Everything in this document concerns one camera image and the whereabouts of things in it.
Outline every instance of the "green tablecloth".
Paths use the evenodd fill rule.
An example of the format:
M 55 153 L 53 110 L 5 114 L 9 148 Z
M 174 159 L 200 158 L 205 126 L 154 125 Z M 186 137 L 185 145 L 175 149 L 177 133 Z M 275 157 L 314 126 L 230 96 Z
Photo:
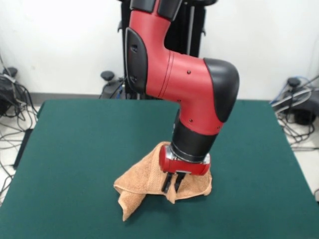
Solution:
M 113 182 L 171 139 L 176 110 L 46 102 L 0 208 L 0 238 L 319 238 L 319 207 L 267 102 L 236 103 L 211 151 L 209 196 L 147 196 L 123 223 Z

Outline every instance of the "black joint cover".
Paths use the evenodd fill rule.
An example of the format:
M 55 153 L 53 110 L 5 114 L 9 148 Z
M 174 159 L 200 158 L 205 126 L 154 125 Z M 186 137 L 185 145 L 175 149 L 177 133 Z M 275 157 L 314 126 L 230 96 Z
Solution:
M 204 62 L 213 83 L 217 117 L 221 122 L 226 122 L 237 99 L 238 71 L 234 65 L 227 61 L 204 58 Z
M 158 14 L 169 21 L 174 21 L 182 0 L 160 0 Z
M 180 120 L 175 123 L 171 150 L 180 159 L 191 163 L 201 163 L 209 153 L 217 134 L 203 135 L 191 131 Z
M 127 80 L 132 90 L 146 92 L 148 55 L 141 37 L 130 27 L 126 28 L 125 65 Z
M 131 9 L 153 12 L 156 0 L 132 0 Z

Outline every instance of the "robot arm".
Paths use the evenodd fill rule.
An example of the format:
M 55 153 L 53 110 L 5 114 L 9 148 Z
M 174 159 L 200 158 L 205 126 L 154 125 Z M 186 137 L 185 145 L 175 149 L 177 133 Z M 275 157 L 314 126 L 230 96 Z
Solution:
M 236 101 L 239 75 L 228 62 L 165 48 L 167 30 L 181 2 L 131 1 L 126 68 L 133 90 L 180 105 L 171 144 L 161 150 L 161 169 L 170 176 L 203 175 L 210 165 L 207 155 Z

